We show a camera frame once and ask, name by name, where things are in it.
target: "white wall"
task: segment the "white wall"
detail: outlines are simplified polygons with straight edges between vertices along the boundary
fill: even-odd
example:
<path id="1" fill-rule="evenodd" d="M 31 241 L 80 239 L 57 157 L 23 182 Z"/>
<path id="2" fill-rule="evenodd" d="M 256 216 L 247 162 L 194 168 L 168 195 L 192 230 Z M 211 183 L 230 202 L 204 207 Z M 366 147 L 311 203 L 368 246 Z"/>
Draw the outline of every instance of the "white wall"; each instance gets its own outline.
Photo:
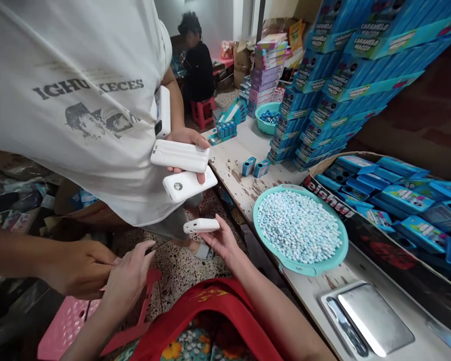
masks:
<path id="1" fill-rule="evenodd" d="M 264 20 L 274 18 L 292 18 L 299 0 L 266 0 L 264 5 Z M 254 2 L 254 15 L 252 18 L 252 35 L 257 34 L 257 21 L 259 19 L 260 0 Z"/>
<path id="2" fill-rule="evenodd" d="M 178 35 L 177 26 L 182 20 L 182 13 L 195 12 L 202 27 L 202 38 L 210 51 L 210 56 L 220 59 L 220 42 L 240 38 L 239 21 L 234 21 L 236 14 L 242 17 L 242 8 L 236 0 L 155 0 L 159 19 L 165 24 L 170 36 Z"/>

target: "floral pattern fabric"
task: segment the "floral pattern fabric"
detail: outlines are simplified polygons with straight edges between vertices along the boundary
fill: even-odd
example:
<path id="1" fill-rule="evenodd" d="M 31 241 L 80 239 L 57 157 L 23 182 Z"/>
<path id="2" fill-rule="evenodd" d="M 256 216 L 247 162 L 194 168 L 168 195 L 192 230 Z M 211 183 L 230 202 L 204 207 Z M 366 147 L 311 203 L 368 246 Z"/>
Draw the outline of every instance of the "floral pattern fabric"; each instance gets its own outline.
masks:
<path id="1" fill-rule="evenodd" d="M 116 361 L 128 361 L 138 341 Z M 256 361 L 236 328 L 223 315 L 205 311 L 162 352 L 161 361 Z"/>

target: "sandal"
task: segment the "sandal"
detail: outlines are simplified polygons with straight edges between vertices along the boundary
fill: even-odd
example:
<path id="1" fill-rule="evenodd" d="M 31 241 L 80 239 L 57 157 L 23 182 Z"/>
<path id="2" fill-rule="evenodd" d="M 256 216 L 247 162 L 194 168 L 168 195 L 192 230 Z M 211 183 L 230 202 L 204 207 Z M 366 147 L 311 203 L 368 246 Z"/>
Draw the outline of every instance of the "sandal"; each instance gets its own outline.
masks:
<path id="1" fill-rule="evenodd" d="M 214 251 L 207 244 L 201 243 L 196 254 L 193 254 L 188 248 L 186 251 L 191 255 L 203 261 L 210 261 L 214 257 Z"/>

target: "stack of candy boxes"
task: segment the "stack of candy boxes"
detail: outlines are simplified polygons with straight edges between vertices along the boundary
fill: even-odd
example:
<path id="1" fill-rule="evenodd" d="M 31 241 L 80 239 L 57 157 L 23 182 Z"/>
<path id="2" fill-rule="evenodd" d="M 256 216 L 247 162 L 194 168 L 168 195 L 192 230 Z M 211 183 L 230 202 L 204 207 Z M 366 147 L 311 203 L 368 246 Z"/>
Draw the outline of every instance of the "stack of candy boxes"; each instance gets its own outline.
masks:
<path id="1" fill-rule="evenodd" d="M 392 157 L 343 155 L 318 182 L 451 280 L 451 182 Z"/>
<path id="2" fill-rule="evenodd" d="M 237 136 L 237 125 L 246 121 L 246 102 L 236 98 L 227 112 L 222 112 L 215 121 L 215 129 L 209 137 L 211 145 L 217 145 Z"/>
<path id="3" fill-rule="evenodd" d="M 310 43 L 296 72 L 293 84 L 286 88 L 280 107 L 280 120 L 271 141 L 268 159 L 272 163 L 296 157 L 298 168 L 304 162 L 296 153 L 301 146 L 303 132 L 308 126 L 309 116 L 321 99 L 321 89 L 341 59 L 342 51 L 360 19 L 353 17 L 354 7 L 335 5 L 336 1 L 324 0 L 310 39 L 329 38 L 320 46 Z M 320 161 L 326 152 L 311 155 Z"/>
<path id="4" fill-rule="evenodd" d="M 255 111 L 260 105 L 274 101 L 286 52 L 286 34 L 268 35 L 256 44 L 255 66 L 251 75 L 247 107 L 250 117 L 255 117 Z"/>
<path id="5" fill-rule="evenodd" d="M 279 125 L 304 117 L 297 169 L 339 153 L 451 44 L 449 34 L 449 0 L 323 0 L 281 106 Z"/>

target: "white plastic device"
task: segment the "white plastic device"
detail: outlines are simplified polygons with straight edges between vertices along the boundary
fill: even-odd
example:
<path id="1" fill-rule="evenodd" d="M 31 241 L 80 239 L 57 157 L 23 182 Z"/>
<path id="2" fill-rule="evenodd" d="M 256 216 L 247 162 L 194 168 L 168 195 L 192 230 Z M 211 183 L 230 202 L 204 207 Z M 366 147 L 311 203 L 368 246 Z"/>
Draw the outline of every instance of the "white plastic device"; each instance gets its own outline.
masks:
<path id="1" fill-rule="evenodd" d="M 184 233 L 213 232 L 219 228 L 219 222 L 215 219 L 196 218 L 184 224 Z"/>
<path id="2" fill-rule="evenodd" d="M 155 139 L 166 139 L 172 128 L 170 125 L 170 92 L 163 85 L 159 86 L 155 92 L 155 107 L 152 102 L 151 112 L 157 112 L 157 121 L 155 123 Z"/>
<path id="3" fill-rule="evenodd" d="M 184 171 L 168 175 L 162 181 L 167 194 L 174 203 L 184 202 L 186 199 L 195 196 L 217 184 L 212 169 L 207 166 L 205 170 L 205 182 L 200 184 L 197 180 L 197 173 L 191 171 Z"/>
<path id="4" fill-rule="evenodd" d="M 156 165 L 171 166 L 196 173 L 204 173 L 209 161 L 210 148 L 158 139 L 150 161 Z"/>

